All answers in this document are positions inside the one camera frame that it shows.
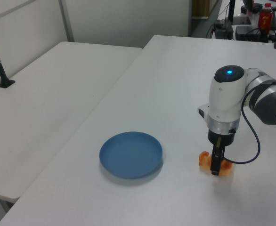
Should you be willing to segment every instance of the floor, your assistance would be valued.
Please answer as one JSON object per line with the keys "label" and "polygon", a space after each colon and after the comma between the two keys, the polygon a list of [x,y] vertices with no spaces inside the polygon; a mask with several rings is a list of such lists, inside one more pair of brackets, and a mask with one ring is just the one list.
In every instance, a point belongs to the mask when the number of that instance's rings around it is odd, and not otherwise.
{"label": "floor", "polygon": [[222,4],[222,0],[219,0],[207,20],[192,20],[191,37],[206,38],[206,33],[208,29],[213,24],[213,21],[215,21],[218,18],[221,4]]}

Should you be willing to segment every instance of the cable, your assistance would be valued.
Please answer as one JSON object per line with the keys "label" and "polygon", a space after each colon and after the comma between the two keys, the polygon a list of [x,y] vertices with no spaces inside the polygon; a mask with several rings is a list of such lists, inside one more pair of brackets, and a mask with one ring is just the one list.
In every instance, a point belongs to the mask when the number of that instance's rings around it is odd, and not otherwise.
{"label": "cable", "polygon": [[259,29],[258,29],[258,28],[254,28],[254,29],[248,31],[248,32],[244,35],[244,36],[245,36],[245,41],[247,41],[246,35],[249,34],[249,33],[251,33],[251,32],[253,32],[253,31],[256,31],[256,30],[259,30]]}
{"label": "cable", "polygon": [[212,28],[212,26],[213,26],[213,24],[209,27],[209,29],[208,29],[208,31],[207,31],[207,34],[206,34],[206,38],[207,38],[208,32],[209,32],[209,30]]}
{"label": "cable", "polygon": [[228,5],[226,5],[226,7],[224,8],[224,10],[218,15],[218,17],[225,11],[225,9],[226,9],[227,7],[229,7],[229,4],[230,4],[230,3],[228,3]]}
{"label": "cable", "polygon": [[225,24],[226,24],[227,10],[228,10],[229,4],[227,5],[227,9],[226,9],[226,13],[225,13],[224,27],[225,27]]}
{"label": "cable", "polygon": [[243,115],[244,119],[246,120],[246,123],[249,125],[249,127],[250,127],[252,133],[254,134],[255,139],[256,139],[256,141],[257,141],[257,146],[258,146],[257,153],[256,153],[256,155],[255,155],[255,157],[254,157],[253,159],[248,160],[248,161],[232,161],[232,160],[229,160],[229,159],[227,159],[227,158],[224,157],[224,159],[225,159],[226,161],[228,161],[228,162],[231,162],[231,163],[234,163],[234,164],[247,164],[247,163],[250,163],[250,162],[256,160],[257,157],[258,157],[259,154],[260,154],[260,140],[259,140],[259,137],[257,136],[255,130],[253,129],[252,125],[250,124],[250,122],[249,122],[249,120],[247,119],[247,117],[246,117],[246,115],[245,115],[245,112],[244,112],[244,104],[245,104],[245,101],[246,101],[247,97],[248,97],[256,88],[257,88],[257,86],[256,86],[256,87],[253,87],[253,88],[245,95],[245,97],[244,97],[244,99],[243,99],[243,101],[242,101],[241,111],[242,111],[242,115]]}

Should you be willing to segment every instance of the plate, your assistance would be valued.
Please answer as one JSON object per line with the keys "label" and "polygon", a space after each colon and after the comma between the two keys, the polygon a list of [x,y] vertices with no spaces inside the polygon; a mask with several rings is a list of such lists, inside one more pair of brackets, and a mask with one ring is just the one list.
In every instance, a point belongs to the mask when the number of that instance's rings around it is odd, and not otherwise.
{"label": "plate", "polygon": [[117,177],[140,178],[161,163],[162,146],[149,134],[125,132],[102,145],[99,159],[104,168]]}

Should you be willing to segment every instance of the white table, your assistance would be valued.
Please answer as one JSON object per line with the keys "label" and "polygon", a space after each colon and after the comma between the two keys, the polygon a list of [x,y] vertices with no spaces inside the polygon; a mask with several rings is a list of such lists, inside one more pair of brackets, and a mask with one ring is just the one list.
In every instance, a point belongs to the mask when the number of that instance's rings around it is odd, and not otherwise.
{"label": "white table", "polygon": [[[246,109],[261,140],[259,158],[227,178],[198,166],[212,145],[197,107],[208,102],[216,70],[236,64],[276,78],[271,59],[276,50],[266,43],[154,36],[0,226],[276,225],[276,126]],[[159,171],[126,180],[101,166],[102,144],[125,131],[161,142]],[[226,157],[248,160],[256,151],[242,119]]]}
{"label": "white table", "polygon": [[141,52],[62,42],[0,88],[0,198],[15,202]]}
{"label": "white table", "polygon": [[[223,10],[225,9],[225,7],[227,6],[227,4],[229,3],[229,0],[223,0],[220,10],[219,10],[219,17],[218,20],[223,20],[225,19],[225,14],[226,14],[226,10],[223,12]],[[244,5],[242,0],[236,0],[235,1],[235,9],[234,9],[234,16],[247,16],[246,14],[241,13],[241,7]],[[252,13],[248,13],[248,17],[251,21],[251,25],[246,25],[246,26],[253,26],[253,27],[257,27],[258,24],[258,20],[259,20],[259,14],[252,14]],[[244,26],[242,24],[239,25],[233,25],[233,38],[235,39],[235,30],[237,26]]]}

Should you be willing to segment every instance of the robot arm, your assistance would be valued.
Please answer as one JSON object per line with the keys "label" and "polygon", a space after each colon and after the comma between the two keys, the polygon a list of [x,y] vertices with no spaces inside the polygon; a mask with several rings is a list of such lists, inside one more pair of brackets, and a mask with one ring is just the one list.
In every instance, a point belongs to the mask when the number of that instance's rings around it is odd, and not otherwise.
{"label": "robot arm", "polygon": [[259,69],[229,65],[217,70],[211,82],[209,104],[198,108],[213,144],[211,173],[219,174],[225,147],[238,130],[242,101],[268,125],[276,125],[276,80]]}

